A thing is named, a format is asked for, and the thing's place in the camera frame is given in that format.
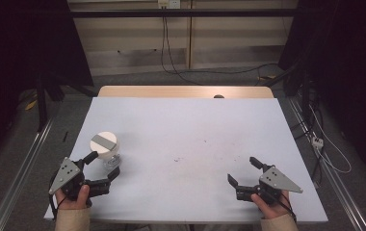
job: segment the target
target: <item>white cylinder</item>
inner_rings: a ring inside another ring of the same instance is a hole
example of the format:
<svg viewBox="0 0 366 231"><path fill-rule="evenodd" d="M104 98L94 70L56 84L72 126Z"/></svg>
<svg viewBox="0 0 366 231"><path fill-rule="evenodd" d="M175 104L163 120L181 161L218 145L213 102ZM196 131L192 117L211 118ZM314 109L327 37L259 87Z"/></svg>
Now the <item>white cylinder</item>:
<svg viewBox="0 0 366 231"><path fill-rule="evenodd" d="M108 170L113 170L120 165L119 142L111 132L101 132L95 135L90 142L91 151L98 153L98 159Z"/></svg>

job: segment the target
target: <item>table surface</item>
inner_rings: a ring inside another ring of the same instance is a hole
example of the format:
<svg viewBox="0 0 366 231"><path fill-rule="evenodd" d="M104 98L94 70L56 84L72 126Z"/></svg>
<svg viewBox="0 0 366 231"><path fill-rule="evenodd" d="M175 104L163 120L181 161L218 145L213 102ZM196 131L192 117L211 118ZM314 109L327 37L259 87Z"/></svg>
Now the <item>table surface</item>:
<svg viewBox="0 0 366 231"><path fill-rule="evenodd" d="M92 199L91 219L257 222L261 218L258 208L238 201L227 182L230 173L240 185L258 184L262 170L248 161L254 156L276 165L303 188L301 194L290 194L299 221L327 221L285 117L270 92L251 87L104 87L91 103L70 156L71 160L83 158L90 152L91 138L99 132L111 131L118 137L121 173L109 194ZM115 94L119 97L106 97ZM213 99L216 94L225 99ZM94 161L85 174L95 180L107 172L102 163ZM45 217L52 218L50 209Z"/></svg>

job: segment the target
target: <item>hand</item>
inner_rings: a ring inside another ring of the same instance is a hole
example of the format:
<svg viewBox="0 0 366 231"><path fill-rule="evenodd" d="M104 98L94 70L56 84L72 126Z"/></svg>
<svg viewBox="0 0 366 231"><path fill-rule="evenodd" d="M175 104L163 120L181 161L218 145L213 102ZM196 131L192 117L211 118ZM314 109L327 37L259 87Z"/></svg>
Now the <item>hand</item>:
<svg viewBox="0 0 366 231"><path fill-rule="evenodd" d="M63 201L59 208L62 210L81 210L81 209L87 209L87 199L88 195L90 193L90 186L84 185L81 187L80 192L78 193L77 201L72 201L68 198L65 198L65 194L61 189L57 190L55 192L57 204L61 203Z"/></svg>
<svg viewBox="0 0 366 231"><path fill-rule="evenodd" d="M251 195L252 201L258 206L258 208L261 210L261 212L264 214L265 219L271 219L271 218L278 218L282 215L288 214L288 211L280 206L278 203L275 203L273 205L268 205L265 203L265 201L258 195L258 194L252 194ZM288 203L289 200L289 192L288 191L282 191L282 196L279 198L279 201L281 201L285 206L288 208L290 207L290 204Z"/></svg>

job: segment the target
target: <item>sleeve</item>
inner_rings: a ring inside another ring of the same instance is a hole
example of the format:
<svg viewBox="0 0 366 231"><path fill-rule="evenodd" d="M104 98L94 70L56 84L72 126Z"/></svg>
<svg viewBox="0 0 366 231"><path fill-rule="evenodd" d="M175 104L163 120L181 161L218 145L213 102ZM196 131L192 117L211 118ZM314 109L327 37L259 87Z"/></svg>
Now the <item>sleeve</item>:
<svg viewBox="0 0 366 231"><path fill-rule="evenodd" d="M58 210L56 231L89 231L90 208L83 210Z"/></svg>
<svg viewBox="0 0 366 231"><path fill-rule="evenodd" d="M291 215L283 215L278 218L261 219L263 231L298 231L298 227Z"/></svg>

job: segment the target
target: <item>gray floor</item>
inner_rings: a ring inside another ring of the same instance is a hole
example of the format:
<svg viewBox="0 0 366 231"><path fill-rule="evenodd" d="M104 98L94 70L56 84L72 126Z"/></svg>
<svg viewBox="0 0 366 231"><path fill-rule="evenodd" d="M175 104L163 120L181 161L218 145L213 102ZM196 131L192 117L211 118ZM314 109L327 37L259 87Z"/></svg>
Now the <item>gray floor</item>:
<svg viewBox="0 0 366 231"><path fill-rule="evenodd" d="M220 68L218 71L238 71L247 70L244 68ZM261 75L271 75L278 73L274 67L263 67ZM183 77L192 81L197 81L207 86L253 86L257 82L257 71L245 72L241 74L217 74L217 73L186 73ZM95 87L92 90L99 90L105 85L190 85L180 77L165 72L123 74L117 76L94 77ZM40 150L39 156L35 160L32 170L26 179L23 189L15 202L10 218L5 224L5 230L53 230L54 223L43 219L43 215L48 206L47 188L49 178L59 165L64 156L68 156L72 146L75 144L77 135L82 126L83 120L91 99L68 87L63 87L66 96L63 102L48 101L49 112L58 109L57 117L49 131L45 143ZM273 87L274 96L278 99L283 113L290 127L299 122L294 111L291 109L289 98L285 97L281 85ZM38 128L38 111L36 108L25 111L27 102L23 102L13 119L12 128L9 131L4 143L0 146L0 202L4 198L15 175L20 169L20 165L25 159L28 150L31 148ZM325 118L326 133L330 139L346 154L352 163L353 170L347 174L339 174L347 189L356 202L359 210L366 220L366 166L360 161L354 147L345 141L341 135L336 121L328 114L326 102L322 104L322 113ZM302 133L302 129L293 130L295 136ZM315 165L315 157L306 138L296 140L301 155L309 171ZM346 169L346 162L340 154L327 145L326 151L335 166ZM340 198L332 187L326 174L318 195L323 202L327 212L329 222L319 224L300 224L300 230L356 230L346 213L346 207L340 202ZM91 230L134 230L134 224L104 224L93 222ZM170 227L163 230L175 230L177 227ZM226 225L210 226L196 225L196 230L259 230L259 225Z"/></svg>

